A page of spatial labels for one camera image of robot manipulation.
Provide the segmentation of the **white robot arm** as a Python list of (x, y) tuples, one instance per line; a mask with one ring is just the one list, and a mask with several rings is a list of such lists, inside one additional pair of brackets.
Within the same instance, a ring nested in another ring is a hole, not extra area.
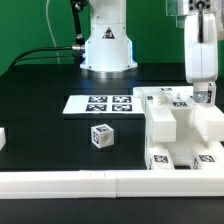
[(185, 65), (198, 103), (218, 77), (224, 0), (70, 0), (80, 69), (109, 78), (142, 62)]

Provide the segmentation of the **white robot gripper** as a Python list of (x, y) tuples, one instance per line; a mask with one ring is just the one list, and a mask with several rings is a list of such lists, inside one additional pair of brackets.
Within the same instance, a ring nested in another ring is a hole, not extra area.
[(208, 83), (218, 76), (218, 43), (215, 16), (203, 16), (202, 43), (198, 42), (198, 16), (185, 19), (184, 47), (186, 79), (193, 84), (193, 99), (196, 103), (208, 101)]

